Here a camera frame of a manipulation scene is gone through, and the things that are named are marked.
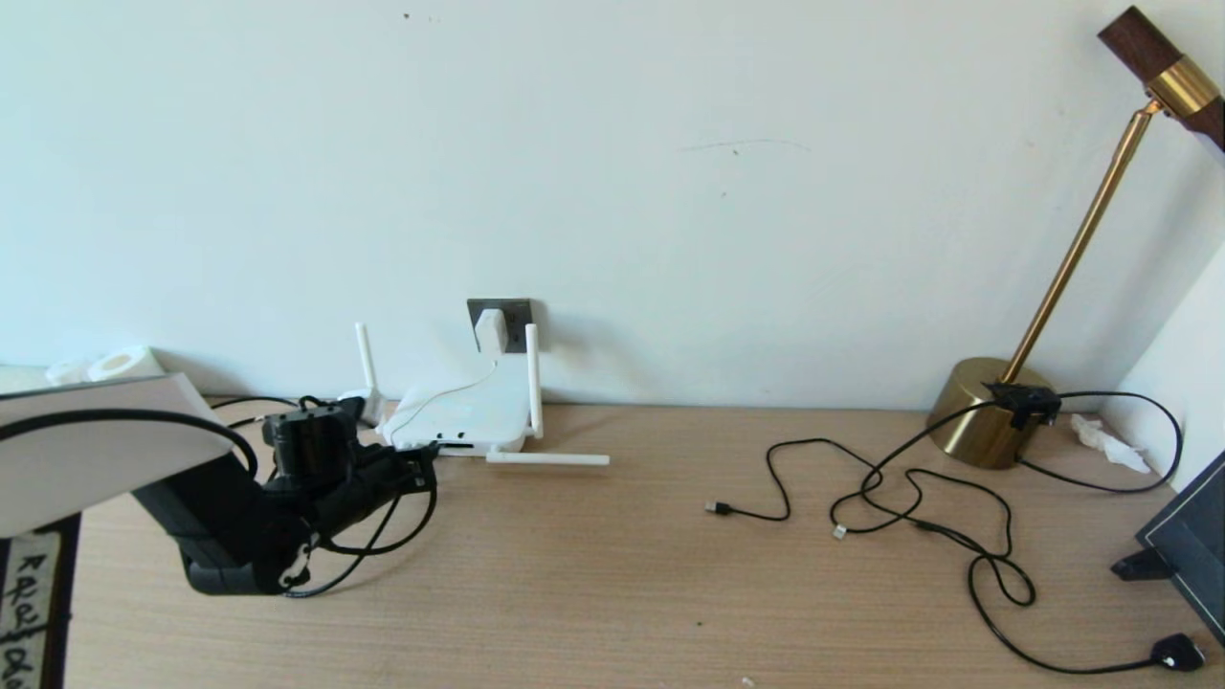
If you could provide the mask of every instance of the tissue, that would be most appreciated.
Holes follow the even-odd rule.
[[[1136,451],[1139,447],[1132,447],[1102,430],[1100,421],[1089,421],[1080,414],[1072,414],[1072,429],[1076,430],[1083,445],[1101,450],[1111,462],[1140,473],[1152,471]]]

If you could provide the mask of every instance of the wooden desk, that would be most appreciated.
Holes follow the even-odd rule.
[[[236,419],[258,405],[224,409]],[[86,512],[69,651],[71,687],[414,687],[642,689],[794,687],[1214,687],[1221,649],[1169,582],[1110,574],[1172,492],[1114,497],[1036,472],[975,470],[930,443],[894,462],[883,499],[904,505],[904,466],[984,482],[1012,503],[1017,559],[1039,601],[1014,608],[982,573],[985,601],[1022,647],[1068,666],[1148,655],[1187,631],[1209,666],[1067,677],[1009,653],[970,604],[970,554],[898,525],[837,541],[829,503],[864,470],[827,446],[783,451],[795,514],[717,517],[722,499],[779,512],[762,461],[778,440],[828,435],[878,459],[921,428],[900,412],[546,408],[544,450],[609,452],[603,470],[439,462],[441,495],[412,546],[364,563],[334,595],[209,598],[183,579],[173,543],[130,497]],[[250,428],[252,439],[258,429]],[[1138,479],[1047,429],[1051,467]],[[271,463],[267,452],[263,467]],[[995,547],[989,498],[932,484],[919,516]],[[388,536],[415,523],[424,497]],[[848,509],[844,521],[880,517]],[[364,542],[355,527],[342,542]],[[344,558],[320,553],[316,582]]]

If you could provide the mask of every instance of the white paper roll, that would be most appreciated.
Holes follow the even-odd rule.
[[[64,359],[47,369],[47,381],[51,385],[76,385],[89,380],[89,359]]]
[[[116,378],[140,378],[142,375],[162,375],[165,370],[153,358],[153,352],[141,345],[120,349],[109,357],[103,357],[89,367],[89,380],[115,380]]]

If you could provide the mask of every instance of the black cable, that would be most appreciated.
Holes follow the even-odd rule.
[[[74,423],[91,423],[91,422],[103,422],[103,421],[145,421],[145,422],[157,422],[157,423],[175,423],[179,425],[190,425],[192,428],[198,428],[207,430],[216,435],[221,435],[238,446],[239,451],[243,452],[243,457],[246,459],[246,471],[255,478],[255,474],[260,471],[260,460],[255,456],[255,450],[251,444],[246,441],[245,438],[235,433],[234,430],[225,428],[218,423],[202,419],[200,417],[194,417],[191,414],[181,414],[178,412],[163,412],[158,409],[118,409],[118,408],[102,408],[102,409],[72,409],[67,412],[54,412],[49,414],[40,414],[37,417],[23,418],[21,421],[15,421],[6,425],[0,427],[0,441],[7,440],[10,438],[16,438],[26,433],[32,433],[34,430],[42,430],[45,428],[54,428],[56,425],[69,425]]]
[[[774,471],[774,450],[778,450],[779,447],[786,447],[786,446],[790,446],[790,445],[807,445],[810,443],[826,443],[826,444],[833,445],[834,447],[838,447],[839,450],[842,450],[843,452],[846,452],[851,457],[855,457],[856,460],[859,460],[864,465],[866,465],[869,467],[872,466],[872,462],[870,462],[870,461],[865,460],[864,457],[856,455],[855,452],[850,451],[845,445],[843,445],[843,444],[840,444],[840,443],[838,443],[835,440],[831,440],[828,438],[805,438],[804,440],[785,440],[783,443],[775,443],[775,444],[771,445],[768,450],[766,450],[766,468],[769,470],[769,476],[771,476],[771,478],[774,479],[774,485],[778,485],[778,492],[783,495],[783,516],[769,516],[769,515],[762,515],[762,514],[757,514],[757,512],[750,512],[747,510],[740,510],[740,509],[733,508],[731,505],[728,505],[726,511],[722,512],[722,514],[737,514],[737,515],[751,516],[753,519],[761,519],[761,520],[766,520],[766,521],[786,521],[786,520],[791,519],[791,500],[790,500],[790,498],[788,498],[786,489],[783,488],[783,482],[779,481],[778,473]]]
[[[1065,395],[1060,395],[1061,398],[1090,397],[1090,396],[1100,396],[1100,397],[1134,397],[1134,398],[1144,400],[1144,401],[1152,403],[1153,406],[1155,406],[1156,408],[1159,408],[1165,414],[1166,419],[1169,419],[1169,422],[1170,422],[1171,428],[1174,429],[1174,434],[1175,434],[1175,451],[1174,451],[1174,460],[1172,460],[1172,462],[1170,465],[1169,471],[1166,471],[1165,474],[1159,481],[1156,481],[1155,483],[1153,483],[1150,485],[1145,485],[1145,487],[1140,487],[1140,488],[1109,488],[1109,487],[1096,485],[1096,484],[1091,484],[1091,483],[1088,483],[1088,482],[1078,481],[1078,479],[1074,479],[1074,478],[1065,477],[1065,476],[1058,474],[1056,472],[1052,472],[1050,470],[1045,470],[1042,467],[1031,465],[1031,463],[1027,462],[1025,460],[1023,460],[1020,457],[1017,459],[1018,463],[1024,463],[1025,466],[1028,466],[1028,467],[1030,467],[1030,468],[1033,468],[1033,470],[1035,470],[1035,471],[1038,471],[1040,473],[1044,473],[1044,474],[1047,474],[1047,476],[1050,476],[1052,478],[1056,478],[1058,481],[1065,481],[1067,483],[1072,483],[1072,484],[1076,484],[1076,485],[1082,485],[1082,487],[1085,487],[1085,488],[1094,488],[1094,489],[1098,489],[1098,490],[1106,490],[1106,492],[1110,492],[1110,493],[1123,493],[1123,494],[1127,494],[1127,493],[1143,493],[1145,490],[1152,490],[1152,489],[1154,489],[1154,488],[1156,488],[1159,485],[1165,484],[1169,481],[1169,478],[1174,474],[1174,472],[1177,471],[1178,463],[1180,463],[1180,461],[1182,459],[1182,429],[1178,425],[1177,419],[1175,419],[1174,414],[1171,414],[1169,409],[1166,409],[1164,406],[1161,406],[1155,400],[1152,400],[1149,397],[1145,397],[1143,395],[1138,395],[1138,394],[1134,394],[1134,392],[1084,391],[1084,392],[1068,392],[1068,394],[1065,394]],[[788,446],[788,445],[800,445],[800,444],[807,444],[807,443],[828,443],[828,444],[831,444],[831,445],[833,445],[833,446],[843,450],[844,452],[846,452],[851,457],[856,459],[858,461],[865,463],[866,466],[869,466],[871,468],[871,471],[867,473],[867,476],[864,477],[864,481],[860,483],[859,490],[856,490],[854,493],[850,493],[849,495],[844,495],[844,497],[839,498],[838,500],[835,500],[831,505],[831,508],[829,508],[829,520],[838,528],[835,531],[835,533],[840,533],[839,537],[842,537],[842,535],[845,535],[845,533],[871,533],[871,532],[875,532],[875,531],[881,531],[881,530],[887,528],[887,527],[889,527],[889,526],[892,526],[892,525],[894,525],[894,523],[897,523],[899,521],[905,520],[905,521],[909,521],[909,522],[914,523],[916,527],[919,527],[919,528],[921,528],[924,531],[929,531],[929,532],[932,532],[932,533],[941,535],[941,536],[948,538],[949,541],[957,543],[958,546],[960,546],[963,548],[967,548],[970,552],[975,553],[976,557],[970,561],[970,564],[969,564],[969,566],[967,569],[967,586],[969,587],[969,591],[970,591],[970,600],[974,603],[975,609],[979,612],[979,615],[982,618],[982,622],[987,625],[987,629],[997,639],[1000,639],[1000,641],[1005,645],[1005,647],[1007,647],[1009,651],[1012,651],[1013,653],[1016,653],[1018,657],[1020,657],[1020,658],[1025,660],[1027,662],[1030,662],[1030,663],[1033,663],[1033,664],[1035,664],[1038,667],[1041,667],[1041,668],[1045,668],[1045,669],[1049,669],[1049,671],[1052,671],[1052,672],[1065,673],[1065,674],[1107,674],[1107,673],[1126,672],[1126,671],[1132,671],[1132,669],[1139,669],[1139,668],[1143,668],[1143,667],[1152,667],[1152,666],[1160,666],[1160,664],[1163,664],[1161,661],[1156,656],[1154,656],[1154,657],[1149,657],[1149,658],[1145,658],[1145,660],[1142,660],[1142,661],[1131,662],[1131,663],[1102,666],[1102,667],[1095,667],[1095,668],[1066,668],[1066,667],[1060,667],[1060,666],[1055,666],[1055,664],[1040,661],[1040,660],[1035,658],[1034,656],[1030,656],[1029,653],[1024,652],[1020,647],[1018,647],[1016,644],[1013,644],[1007,638],[1007,635],[1005,635],[1005,633],[998,628],[998,625],[996,625],[995,622],[991,619],[991,615],[987,613],[986,607],[984,607],[982,601],[979,598],[978,586],[976,586],[976,582],[975,582],[975,573],[978,570],[978,565],[980,563],[982,563],[982,561],[986,561],[991,566],[992,573],[995,574],[995,577],[996,577],[996,584],[1000,587],[1000,591],[1003,593],[1003,596],[1006,598],[1008,598],[1009,602],[1012,602],[1016,606],[1020,606],[1020,607],[1033,606],[1034,602],[1038,600],[1038,588],[1034,585],[1033,580],[1029,577],[1029,575],[1025,573],[1025,570],[1022,569],[1020,565],[1018,565],[1017,563],[1014,563],[1011,559],[1012,558],[1012,550],[1013,550],[1013,539],[1012,539],[1012,508],[1008,505],[1008,501],[1005,500],[1003,497],[1001,497],[998,493],[991,490],[990,488],[987,488],[985,485],[981,485],[981,484],[978,484],[978,483],[974,483],[974,482],[970,482],[970,481],[964,481],[964,479],[956,478],[956,477],[952,477],[952,476],[946,476],[946,474],[942,474],[942,473],[938,473],[938,472],[933,472],[933,471],[930,471],[930,470],[909,468],[909,470],[907,470],[904,472],[904,476],[905,476],[907,481],[910,483],[910,485],[914,488],[914,490],[916,493],[915,500],[910,504],[909,508],[907,508],[905,510],[898,511],[898,510],[894,510],[892,508],[888,508],[886,505],[882,505],[882,504],[872,500],[872,498],[870,497],[870,493],[872,490],[875,490],[876,488],[878,488],[881,485],[881,483],[883,483],[883,481],[884,481],[884,474],[882,472],[882,470],[884,468],[884,466],[888,465],[889,462],[892,462],[894,459],[897,459],[902,452],[904,452],[908,449],[910,449],[911,446],[914,446],[915,443],[919,443],[921,439],[926,438],[927,435],[930,435],[931,433],[933,433],[936,429],[943,427],[947,423],[951,423],[952,421],[962,417],[963,414],[967,414],[969,412],[973,412],[975,409],[980,409],[980,408],[984,408],[984,407],[995,406],[995,405],[996,403],[993,401],[989,401],[989,402],[982,402],[982,403],[974,405],[971,407],[967,407],[964,409],[957,411],[957,412],[954,412],[954,413],[952,413],[952,414],[949,414],[949,416],[947,416],[947,417],[937,421],[936,423],[929,425],[927,428],[925,428],[924,430],[921,430],[919,434],[914,435],[913,438],[910,438],[909,440],[907,440],[905,443],[903,443],[902,445],[899,445],[895,450],[893,450],[892,452],[889,452],[883,460],[881,460],[880,462],[877,462],[875,465],[871,463],[871,462],[869,462],[867,460],[864,460],[862,457],[860,457],[855,452],[848,450],[843,445],[840,445],[840,444],[838,444],[838,443],[835,443],[833,440],[826,439],[826,438],[811,438],[811,439],[805,439],[805,440],[789,440],[789,441],[784,441],[784,443],[777,443],[777,444],[772,445],[766,451],[766,467],[769,470],[771,478],[774,479],[774,484],[778,487],[779,493],[783,497],[783,506],[784,506],[783,516],[772,516],[772,515],[762,515],[762,514],[757,514],[757,512],[750,512],[750,511],[745,511],[745,510],[740,510],[740,509],[733,508],[731,505],[729,505],[726,503],[714,503],[712,505],[707,505],[707,509],[710,510],[710,511],[714,511],[717,514],[720,514],[720,515],[740,514],[740,515],[750,516],[750,517],[753,517],[753,519],[767,520],[767,521],[785,521],[785,520],[788,520],[791,516],[791,503],[790,503],[790,498],[788,497],[786,489],[783,487],[783,482],[779,479],[778,473],[774,471],[774,463],[773,463],[773,457],[772,457],[773,451],[775,449],[778,449],[778,447],[783,447],[783,446]],[[951,527],[947,527],[947,526],[943,526],[943,525],[938,525],[938,523],[933,523],[933,522],[929,522],[929,521],[925,521],[925,520],[916,519],[916,517],[911,516],[914,514],[914,511],[919,508],[919,505],[924,500],[922,488],[919,484],[919,482],[915,479],[915,476],[920,476],[920,474],[921,476],[931,476],[931,477],[935,477],[935,478],[940,478],[942,481],[948,481],[948,482],[952,482],[952,483],[956,483],[956,484],[959,484],[959,485],[964,485],[964,487],[968,487],[968,488],[974,488],[975,490],[980,490],[980,492],[984,492],[984,493],[991,495],[996,500],[996,503],[998,503],[1000,506],[1005,510],[1005,515],[1006,515],[1006,520],[1005,520],[1005,542],[1006,542],[1006,547],[1005,547],[1005,550],[1002,553],[992,553],[991,550],[989,550],[987,548],[985,548],[984,546],[981,546],[980,543],[978,543],[978,541],[975,541],[974,538],[971,538],[971,537],[969,537],[969,536],[967,536],[967,535],[964,535],[964,533],[962,533],[962,532],[959,532],[959,531],[957,531],[954,528],[951,528]],[[871,527],[865,527],[865,528],[848,528],[846,526],[844,526],[842,522],[838,521],[837,510],[838,510],[839,505],[842,505],[846,500],[850,500],[850,499],[854,499],[854,498],[860,498],[865,503],[867,503],[870,506],[872,506],[873,509],[883,511],[883,512],[891,515],[891,519],[886,520],[882,523],[871,526]],[[1003,573],[1002,573],[1001,568],[1011,570],[1013,574],[1016,574],[1022,580],[1022,582],[1025,586],[1025,593],[1023,596],[1020,596],[1020,597],[1014,596],[1013,592],[1008,588],[1007,584],[1003,580]]]
[[[387,546],[380,546],[377,548],[374,547],[374,543],[368,544],[365,548],[349,548],[345,546],[338,546],[330,538],[320,538],[318,547],[330,553],[338,553],[342,555],[365,557],[365,555],[382,555],[385,553],[390,553],[392,550],[404,547],[409,541],[415,538],[417,535],[420,533],[423,528],[425,528],[425,525],[430,523],[430,517],[434,516],[434,508],[437,506],[437,504],[439,504],[439,489],[437,487],[435,487],[430,489],[430,503],[429,505],[426,505],[425,514],[421,515],[421,521],[417,525],[417,528],[414,528],[412,533],[409,533],[408,536],[401,538],[394,543],[390,543]]]
[[[1085,481],[1079,481],[1077,478],[1071,478],[1060,473],[1055,473],[1051,470],[1042,468],[1038,465],[1030,463],[1022,457],[1017,457],[1018,463],[1025,465],[1027,467],[1039,473],[1045,473],[1046,476],[1062,481],[1065,483],[1072,483],[1074,485],[1082,485],[1084,488],[1093,488],[1094,490],[1105,490],[1106,493],[1117,493],[1122,495],[1127,495],[1131,493],[1144,493],[1147,490],[1156,488],[1158,485],[1165,485],[1170,481],[1170,477],[1174,476],[1174,472],[1178,471],[1178,462],[1182,461],[1182,428],[1178,427],[1178,422],[1177,419],[1174,418],[1174,414],[1170,413],[1170,409],[1161,406],[1161,403],[1158,402],[1156,400],[1153,400],[1152,397],[1145,397],[1144,395],[1139,395],[1136,392],[1104,392],[1100,390],[1088,390],[1084,392],[1068,392],[1066,395],[1060,395],[1060,397],[1063,400],[1072,397],[1133,397],[1136,400],[1144,400],[1145,402],[1153,405],[1154,407],[1160,409],[1163,414],[1165,414],[1165,418],[1169,419],[1170,422],[1170,427],[1174,428],[1174,461],[1170,462],[1170,468],[1166,470],[1165,474],[1161,478],[1156,479],[1155,482],[1148,485],[1142,485],[1140,488],[1110,488],[1107,485],[1096,485],[1094,483],[1088,483]]]
[[[382,536],[383,528],[387,527],[387,523],[391,521],[391,515],[394,514],[396,508],[398,505],[399,505],[399,495],[396,495],[396,498],[391,501],[391,505],[387,508],[387,514],[385,514],[382,521],[379,522],[379,528],[375,530],[374,536],[371,536],[370,541],[366,543],[366,548],[374,547],[375,542],[379,541],[379,537]],[[285,591],[283,595],[287,598],[310,598],[310,597],[314,597],[314,596],[318,596],[320,593],[326,593],[327,591],[331,591],[338,584],[341,584],[342,581],[344,581],[345,579],[348,579],[349,575],[353,574],[353,570],[358,569],[358,565],[360,565],[361,560],[364,560],[364,559],[366,559],[365,554],[361,554],[361,555],[358,555],[356,558],[353,558],[353,561],[349,563],[349,566],[345,568],[344,571],[342,571],[332,581],[328,581],[327,584],[325,584],[325,585],[322,585],[322,586],[320,586],[317,588],[309,588],[306,591]]]
[[[218,402],[209,408],[219,409],[222,407],[228,407],[230,405],[239,405],[243,402],[281,402],[282,405],[289,405],[290,407],[296,407],[292,400],[284,400],[282,397],[265,397],[262,395],[250,395],[247,397],[234,397],[233,400],[225,400],[224,402]]]

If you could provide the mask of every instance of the white plug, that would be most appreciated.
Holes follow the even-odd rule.
[[[485,309],[473,326],[477,332],[477,349],[486,359],[499,359],[506,353],[506,343],[510,337],[506,335],[506,314],[502,309]]]

